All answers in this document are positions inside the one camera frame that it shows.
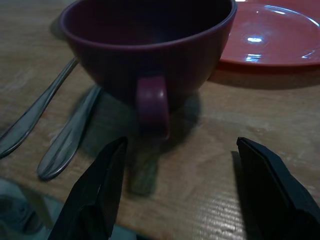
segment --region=spoon handle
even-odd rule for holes
[[[44,93],[0,136],[0,159],[12,153],[27,138],[56,91],[77,63],[78,61],[74,57]]]
[[[72,160],[100,91],[101,88],[96,85],[90,90],[43,156],[37,168],[37,174],[41,180],[48,181],[55,178]]]

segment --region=red plate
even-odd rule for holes
[[[221,60],[265,66],[320,64],[320,0],[264,2],[238,2]]]

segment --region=cup rim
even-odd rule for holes
[[[177,45],[181,45],[181,44],[186,44],[186,43],[191,43],[194,42],[196,40],[198,40],[199,38],[205,38],[207,36],[209,36],[211,33],[216,32],[217,30],[221,29],[222,27],[224,27],[225,25],[227,25],[232,18],[235,16],[236,12],[237,12],[237,3],[236,0],[229,0],[231,2],[231,10],[228,14],[228,16],[226,18],[224,18],[221,22],[219,22],[218,24],[212,26],[211,28],[198,32],[194,35],[191,36],[187,36],[187,37],[183,37],[183,38],[179,38],[176,40],[171,40],[171,41],[165,41],[165,42],[160,42],[160,43],[152,43],[152,44],[140,44],[140,45],[118,45],[118,44],[109,44],[109,43],[102,43],[102,42],[96,42],[96,41],[91,41],[91,40],[87,40],[83,37],[79,37],[73,33],[71,33],[65,23],[64,20],[67,16],[67,14],[69,13],[69,11],[76,5],[78,5],[81,2],[84,1],[89,1],[89,0],[77,0],[75,2],[73,2],[72,4],[70,4],[69,6],[67,6],[63,12],[60,15],[59,18],[59,25],[62,29],[62,32],[70,39],[80,42],[83,45],[87,45],[89,47],[95,47],[95,48],[100,48],[100,49],[105,49],[105,50],[122,50],[122,51],[144,51],[144,50],[157,50],[157,49],[162,49],[162,48],[166,48],[166,47],[173,47],[173,46],[177,46]]]

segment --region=cup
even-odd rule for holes
[[[80,0],[59,22],[92,79],[136,108],[142,135],[165,139],[169,109],[210,77],[236,10],[234,0]]]

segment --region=table surface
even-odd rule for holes
[[[55,22],[69,3],[0,2],[0,132],[73,57],[57,38]],[[171,115],[171,138],[158,148],[137,147],[134,111],[104,94],[73,161],[56,179],[39,181],[42,156],[92,85],[78,65],[30,136],[0,160],[0,177],[65,201],[104,144],[128,136],[129,151],[138,149],[139,154],[128,159],[119,225],[162,240],[242,240],[256,234],[238,191],[242,175],[235,151],[237,137],[243,136],[279,154],[320,204],[319,67],[221,64],[198,94]]]

